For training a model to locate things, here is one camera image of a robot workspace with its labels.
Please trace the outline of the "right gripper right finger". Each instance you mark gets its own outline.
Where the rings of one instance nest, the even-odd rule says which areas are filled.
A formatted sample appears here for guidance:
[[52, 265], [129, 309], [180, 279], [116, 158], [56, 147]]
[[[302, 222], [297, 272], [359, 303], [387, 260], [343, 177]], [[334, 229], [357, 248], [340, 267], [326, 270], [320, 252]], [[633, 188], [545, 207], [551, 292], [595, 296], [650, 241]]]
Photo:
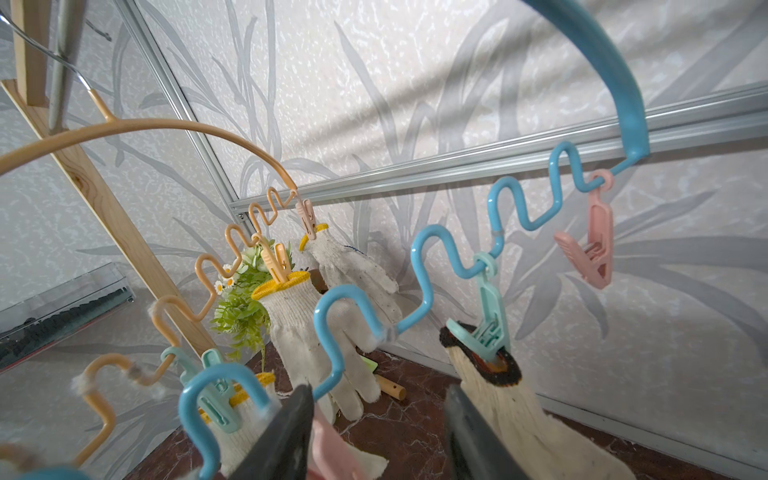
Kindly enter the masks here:
[[458, 385], [446, 393], [444, 437], [452, 479], [528, 478]]

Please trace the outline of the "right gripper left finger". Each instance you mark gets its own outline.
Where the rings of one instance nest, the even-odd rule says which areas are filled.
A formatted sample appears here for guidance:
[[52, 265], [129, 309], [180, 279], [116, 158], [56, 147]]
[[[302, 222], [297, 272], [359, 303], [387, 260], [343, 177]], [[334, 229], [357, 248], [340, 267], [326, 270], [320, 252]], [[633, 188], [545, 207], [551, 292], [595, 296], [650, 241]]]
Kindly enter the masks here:
[[314, 406], [311, 387], [299, 385], [229, 479], [304, 480]]

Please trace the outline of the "white glove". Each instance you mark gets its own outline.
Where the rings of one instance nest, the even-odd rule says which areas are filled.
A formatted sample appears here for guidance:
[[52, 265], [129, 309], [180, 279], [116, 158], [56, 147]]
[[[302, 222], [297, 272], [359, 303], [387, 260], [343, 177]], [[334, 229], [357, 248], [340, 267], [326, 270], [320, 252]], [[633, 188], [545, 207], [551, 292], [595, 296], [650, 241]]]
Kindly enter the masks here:
[[[317, 387], [332, 370], [314, 326], [314, 310], [321, 294], [305, 271], [293, 272], [285, 283], [269, 280], [252, 292], [252, 298], [267, 310], [269, 336], [292, 386]], [[362, 313], [350, 300], [336, 301], [326, 316], [328, 327], [344, 355], [345, 372], [340, 382], [318, 401], [333, 423], [341, 413], [349, 421], [359, 420], [366, 403], [381, 396], [380, 386], [358, 352], [371, 352], [377, 341]]]
[[462, 390], [529, 478], [635, 477], [622, 461], [548, 415], [506, 349], [486, 362], [446, 326], [440, 329], [439, 341], [461, 378]]
[[394, 325], [403, 319], [394, 295], [398, 283], [371, 258], [331, 236], [327, 224], [316, 227], [315, 237], [304, 235], [299, 250], [317, 264], [328, 288], [355, 285], [368, 296], [383, 324]]
[[[275, 375], [272, 372], [256, 373], [265, 393], [272, 401], [279, 401], [275, 391]], [[267, 424], [261, 419], [257, 406], [243, 388], [233, 380], [210, 382], [196, 399], [198, 416], [209, 428], [220, 450], [217, 473], [229, 479], [247, 453], [253, 447]], [[388, 460], [368, 453], [342, 441], [354, 455], [370, 479], [382, 476]]]

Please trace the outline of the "orange clip hanger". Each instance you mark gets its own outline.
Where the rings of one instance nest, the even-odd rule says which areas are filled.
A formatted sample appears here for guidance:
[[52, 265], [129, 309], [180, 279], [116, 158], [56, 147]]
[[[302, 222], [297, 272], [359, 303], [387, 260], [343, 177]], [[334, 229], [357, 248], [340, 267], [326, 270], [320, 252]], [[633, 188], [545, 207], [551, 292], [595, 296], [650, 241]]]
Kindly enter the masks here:
[[[267, 146], [265, 114], [247, 121], [225, 88], [244, 67], [263, 70], [272, 14], [260, 3], [153, 1], [143, 13], [201, 122]], [[121, 118], [170, 118], [149, 64], [115, 4], [88, 5], [78, 63]], [[202, 253], [233, 258], [231, 222], [189, 135], [156, 130], [85, 144], [99, 174], [194, 309], [207, 293], [194, 273]], [[45, 464], [69, 462], [98, 432], [96, 413], [71, 387], [95, 358], [119, 352], [154, 369], [166, 341], [149, 318], [153, 295], [52, 157], [1, 178], [1, 305], [11, 308], [95, 269], [113, 266], [133, 292], [115, 310], [1, 375], [1, 439]]]

